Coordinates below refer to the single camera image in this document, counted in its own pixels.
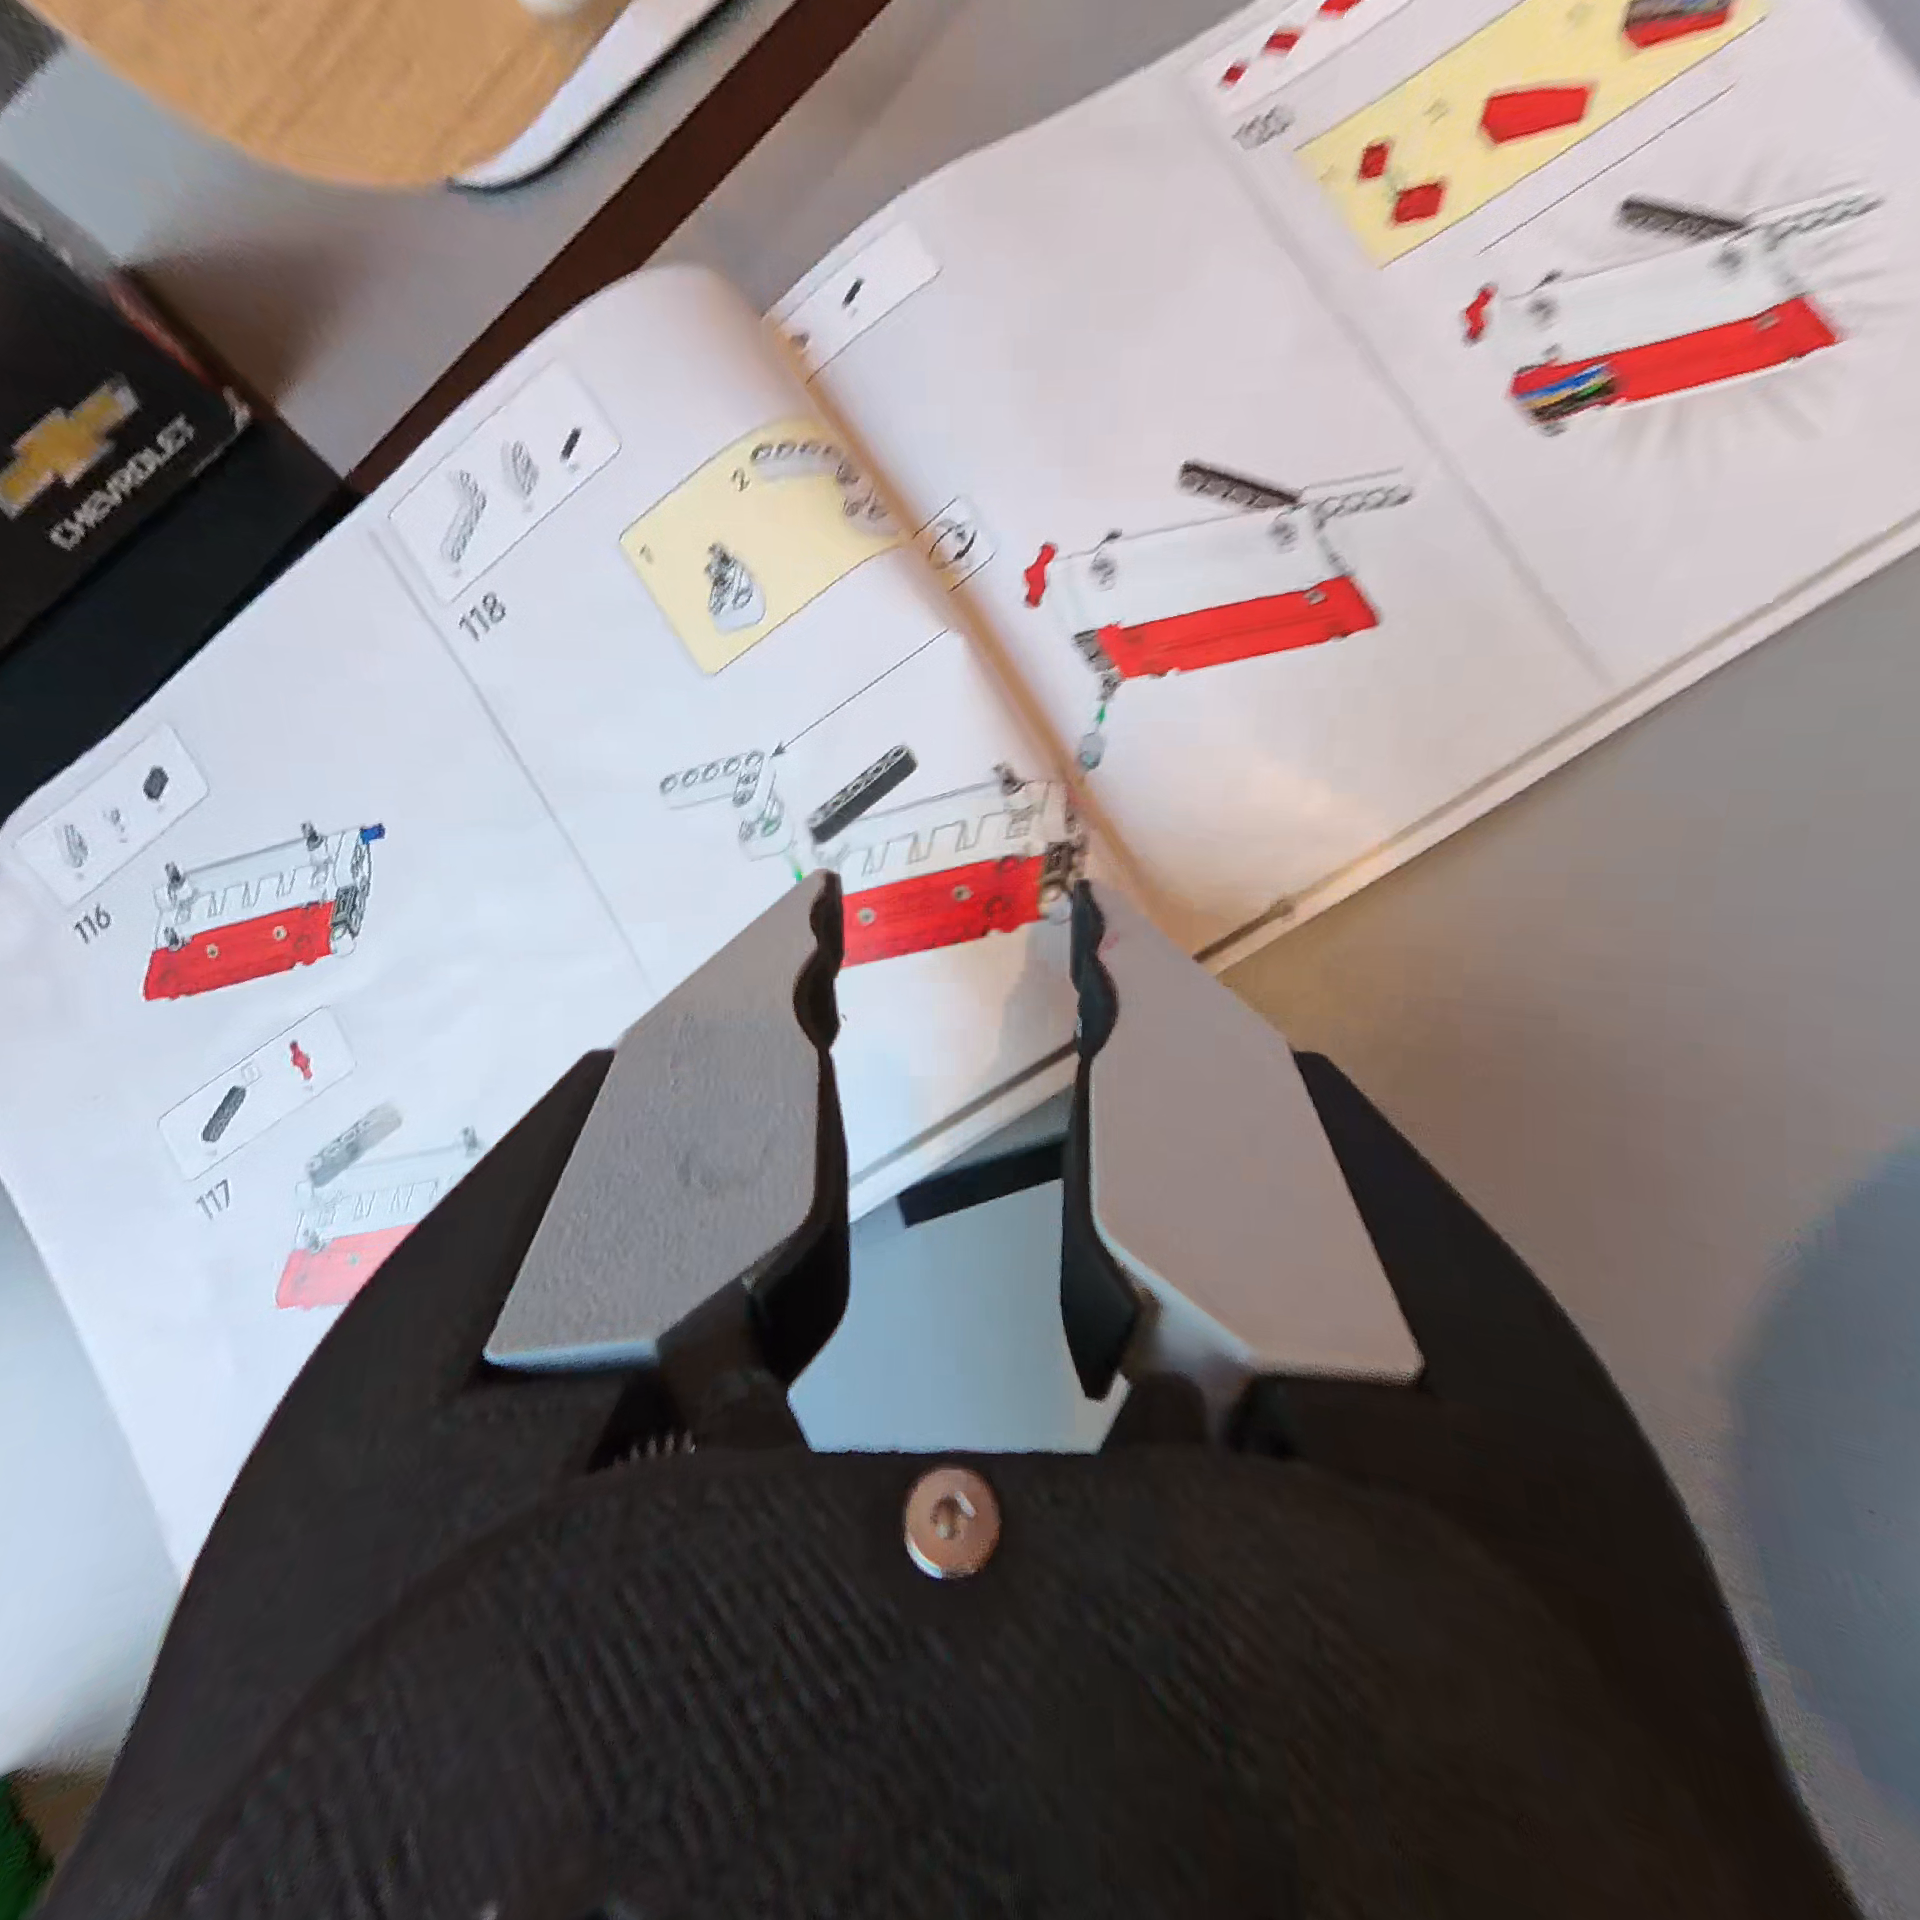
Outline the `black cardboard box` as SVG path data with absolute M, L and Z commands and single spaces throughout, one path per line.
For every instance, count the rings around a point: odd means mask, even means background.
M 348 507 L 275 409 L 3 169 L 3 815 Z

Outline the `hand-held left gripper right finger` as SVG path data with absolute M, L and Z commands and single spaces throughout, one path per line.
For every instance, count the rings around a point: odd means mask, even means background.
M 1067 971 L 1061 1325 L 1080 1393 L 1412 1385 L 1422 1354 L 1283 1037 L 1099 882 L 1073 889 Z

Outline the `black flat brick bar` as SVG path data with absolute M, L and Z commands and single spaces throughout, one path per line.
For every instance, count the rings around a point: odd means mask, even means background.
M 999 1200 L 1045 1190 L 1061 1178 L 1063 1133 L 1033 1138 L 1015 1145 L 995 1145 L 975 1161 L 951 1164 L 941 1174 L 909 1184 L 899 1194 L 905 1228 L 922 1228 L 955 1211 L 995 1205 Z

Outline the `white rounded object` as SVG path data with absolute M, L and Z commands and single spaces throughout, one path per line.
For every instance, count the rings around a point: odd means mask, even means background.
M 542 115 L 497 156 L 451 178 L 457 189 L 508 189 L 567 156 L 720 4 L 625 4 Z

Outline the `wooden document stand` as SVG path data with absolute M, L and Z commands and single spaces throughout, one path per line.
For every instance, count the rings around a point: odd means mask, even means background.
M 622 4 L 30 4 L 152 105 L 300 180 L 433 187 L 551 105 Z

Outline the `open instruction booklet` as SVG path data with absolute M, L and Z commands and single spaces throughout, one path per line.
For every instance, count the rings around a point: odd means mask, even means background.
M 338 1309 L 788 889 L 869 1211 L 1917 545 L 1869 4 L 1278 4 L 757 314 L 575 306 L 3 820 L 3 1190 L 181 1578 Z

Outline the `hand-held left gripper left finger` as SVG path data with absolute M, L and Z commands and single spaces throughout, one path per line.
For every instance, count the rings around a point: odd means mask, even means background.
M 805 876 L 625 1030 L 486 1338 L 493 1369 L 810 1369 L 853 1291 L 841 954 L 841 885 Z

